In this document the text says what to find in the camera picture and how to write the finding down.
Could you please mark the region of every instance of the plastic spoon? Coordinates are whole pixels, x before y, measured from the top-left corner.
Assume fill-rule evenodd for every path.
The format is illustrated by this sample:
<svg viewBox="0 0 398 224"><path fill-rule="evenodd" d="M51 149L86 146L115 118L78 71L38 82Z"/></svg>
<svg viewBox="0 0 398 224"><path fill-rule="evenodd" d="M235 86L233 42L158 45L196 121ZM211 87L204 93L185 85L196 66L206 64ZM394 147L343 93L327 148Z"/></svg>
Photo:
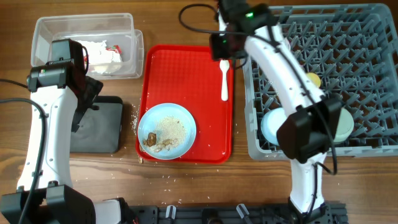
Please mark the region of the plastic spoon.
<svg viewBox="0 0 398 224"><path fill-rule="evenodd" d="M229 70L229 61L221 60L220 61L220 69L223 72L223 84L221 86L221 99L223 101L228 100L228 86L226 84L226 73Z"/></svg>

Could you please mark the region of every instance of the wooden table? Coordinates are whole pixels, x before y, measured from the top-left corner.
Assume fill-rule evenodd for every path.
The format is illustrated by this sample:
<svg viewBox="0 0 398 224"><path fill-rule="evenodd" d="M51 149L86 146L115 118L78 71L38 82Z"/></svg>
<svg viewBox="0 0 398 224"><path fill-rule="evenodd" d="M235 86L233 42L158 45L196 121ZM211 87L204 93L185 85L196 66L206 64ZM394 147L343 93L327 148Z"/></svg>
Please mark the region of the wooden table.
<svg viewBox="0 0 398 224"><path fill-rule="evenodd" d="M144 33L145 50L155 44L208 45L208 35L185 30L177 20L179 10L194 2L105 0L14 0L0 4L0 78L25 82L30 70L30 49L36 20L43 16L129 12L134 26ZM280 0L271 5L346 4L341 0ZM394 12L396 1L383 1ZM192 10L188 22L216 29L206 9ZM244 80L235 77L233 153L220 166L138 163L136 136L128 126L115 154L71 154L74 188L94 201L124 197L130 205L180 206L260 205L285 203L291 190L288 161L256 162L248 155L244 121ZM106 80L102 95L120 96L127 105L138 105L142 78ZM29 98L18 86L0 83L0 99ZM124 123L136 108L126 107ZM31 108L23 103L0 105L0 195L16 190L29 141ZM340 158L339 174L323 176L326 200L347 204L350 223L398 223L398 158ZM6 223L0 216L0 223Z"/></svg>

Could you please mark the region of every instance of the dish rack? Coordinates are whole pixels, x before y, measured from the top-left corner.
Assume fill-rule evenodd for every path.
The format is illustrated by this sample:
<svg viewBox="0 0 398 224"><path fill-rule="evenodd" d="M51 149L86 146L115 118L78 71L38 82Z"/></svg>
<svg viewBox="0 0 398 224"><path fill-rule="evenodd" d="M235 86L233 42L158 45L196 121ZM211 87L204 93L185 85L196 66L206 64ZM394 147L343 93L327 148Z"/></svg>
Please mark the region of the dish rack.
<svg viewBox="0 0 398 224"><path fill-rule="evenodd" d="M384 4L275 6L282 32L306 72L319 75L327 97L346 103L354 130L336 145L338 156L398 156L398 40ZM258 64L243 67L249 155L287 159L261 133L261 119L280 107L277 92Z"/></svg>

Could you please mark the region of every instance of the yellow object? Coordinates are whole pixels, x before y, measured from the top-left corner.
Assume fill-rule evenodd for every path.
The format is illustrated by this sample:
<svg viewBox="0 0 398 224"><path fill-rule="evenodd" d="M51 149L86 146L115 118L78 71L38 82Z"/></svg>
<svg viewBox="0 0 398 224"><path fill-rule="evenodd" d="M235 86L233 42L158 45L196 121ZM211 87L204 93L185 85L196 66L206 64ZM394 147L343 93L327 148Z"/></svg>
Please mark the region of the yellow object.
<svg viewBox="0 0 398 224"><path fill-rule="evenodd" d="M315 73L307 73L307 77L308 79L310 79L312 81L312 83L314 83L318 88L321 87L321 79L319 78L319 76Z"/></svg>

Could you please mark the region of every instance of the red tray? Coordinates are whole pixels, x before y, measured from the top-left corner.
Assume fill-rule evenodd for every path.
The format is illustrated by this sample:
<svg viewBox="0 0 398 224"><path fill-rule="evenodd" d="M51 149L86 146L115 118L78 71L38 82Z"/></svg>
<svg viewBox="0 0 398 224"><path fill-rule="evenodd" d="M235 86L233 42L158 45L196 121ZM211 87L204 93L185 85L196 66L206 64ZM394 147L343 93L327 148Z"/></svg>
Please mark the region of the red tray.
<svg viewBox="0 0 398 224"><path fill-rule="evenodd" d="M220 164L231 155L233 70L228 71L228 101L221 100L220 63L211 60L210 48L156 45L148 51L139 119L161 103L186 108L197 124L191 149L171 162ZM161 161L136 151L143 159Z"/></svg>

